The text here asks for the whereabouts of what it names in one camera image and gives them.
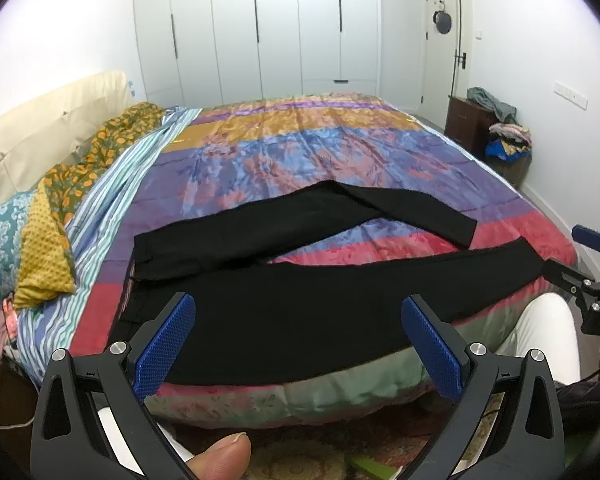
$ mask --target black door handle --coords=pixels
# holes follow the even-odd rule
[[[466,70],[466,52],[463,52],[462,56],[458,56],[458,54],[455,54],[454,58],[456,58],[456,61],[458,62],[458,65],[462,67],[462,70]]]
[[[173,37],[173,50],[176,53],[176,59],[178,59],[178,43],[176,43],[176,26],[173,23],[173,13],[171,14],[171,36]]]
[[[258,26],[258,0],[253,0],[253,10],[256,13],[256,41],[260,43],[260,27]]]
[[[338,0],[338,12],[340,13],[340,31],[342,32],[342,0]]]

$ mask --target pile of clothes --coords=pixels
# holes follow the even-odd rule
[[[466,98],[491,110],[500,120],[489,128],[489,142],[484,150],[485,155],[496,156],[505,162],[513,162],[521,156],[531,156],[531,134],[529,128],[518,124],[518,110],[515,106],[500,101],[479,86],[469,88]]]
[[[489,128],[490,140],[484,149],[487,156],[513,162],[521,156],[531,156],[531,133],[513,123],[496,123]]]

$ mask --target cream headboard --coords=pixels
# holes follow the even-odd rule
[[[34,187],[47,170],[133,101],[120,70],[36,97],[0,116],[0,204]]]

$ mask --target blue striped sheet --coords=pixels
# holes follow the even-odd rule
[[[102,261],[146,172],[201,110],[167,110],[162,126],[120,155],[78,206],[66,226],[74,253],[75,293],[25,309],[18,317],[20,364],[33,380],[42,382],[56,348],[69,348]]]

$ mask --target green object on floor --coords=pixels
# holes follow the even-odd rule
[[[389,480],[398,471],[363,455],[348,455],[347,462],[373,480]]]
[[[589,444],[593,435],[593,431],[586,431],[584,433],[565,437],[564,463],[566,466],[571,464],[571,462],[573,462],[587,447],[587,444]],[[381,464],[370,459],[368,456],[363,455],[349,455],[347,456],[347,463],[351,464],[358,471],[363,472],[373,480],[389,480],[398,471],[395,467]]]
[[[569,465],[587,447],[593,438],[593,431],[585,431],[564,438],[564,463]]]

